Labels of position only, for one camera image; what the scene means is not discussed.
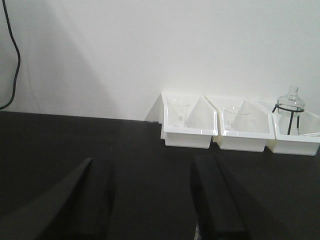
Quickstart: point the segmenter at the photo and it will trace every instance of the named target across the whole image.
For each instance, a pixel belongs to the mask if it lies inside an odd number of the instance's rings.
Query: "glass bottle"
[[[295,111],[300,111],[302,112],[305,109],[305,102],[300,99],[298,96],[298,90],[299,88],[297,86],[291,86],[289,92],[284,95],[278,97],[276,103],[280,108],[289,110],[283,110],[278,108],[278,113],[281,114],[282,116],[287,116],[290,117],[291,111],[290,110],[295,110]],[[295,112],[294,117],[299,116],[300,112]]]

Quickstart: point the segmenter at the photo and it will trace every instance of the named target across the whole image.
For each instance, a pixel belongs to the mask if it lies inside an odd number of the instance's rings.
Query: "black table surface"
[[[213,142],[209,149],[167,147],[161,125],[146,121],[1,111],[0,124],[0,217],[83,159],[109,159],[117,191],[107,239],[192,240],[191,165],[196,155],[220,154],[236,181],[290,233],[319,236],[308,223],[320,223],[319,155],[227,151]]]

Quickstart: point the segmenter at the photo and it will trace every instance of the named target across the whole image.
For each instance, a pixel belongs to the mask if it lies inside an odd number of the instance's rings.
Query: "white plastic tray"
[[[277,154],[294,154],[314,156],[320,145],[320,135],[310,136],[320,132],[320,117],[304,111],[300,113],[299,131],[297,130],[297,118],[294,117],[291,125],[291,133],[287,135],[290,117],[278,114],[272,110],[275,103],[254,101],[255,104],[272,114],[275,139],[268,140],[267,147]]]
[[[208,149],[218,134],[217,111],[203,96],[162,93],[159,123],[166,146]]]
[[[207,96],[218,110],[221,149],[263,152],[267,140],[275,139],[272,115],[248,99]]]

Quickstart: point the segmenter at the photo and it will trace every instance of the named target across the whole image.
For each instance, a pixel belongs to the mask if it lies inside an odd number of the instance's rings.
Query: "glass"
[[[305,102],[298,96],[298,90],[299,88],[297,86],[291,86],[286,95],[278,97],[276,103],[280,107],[277,108],[280,115],[290,117],[291,110],[303,112],[305,109]],[[293,116],[299,116],[299,112],[295,112]]]

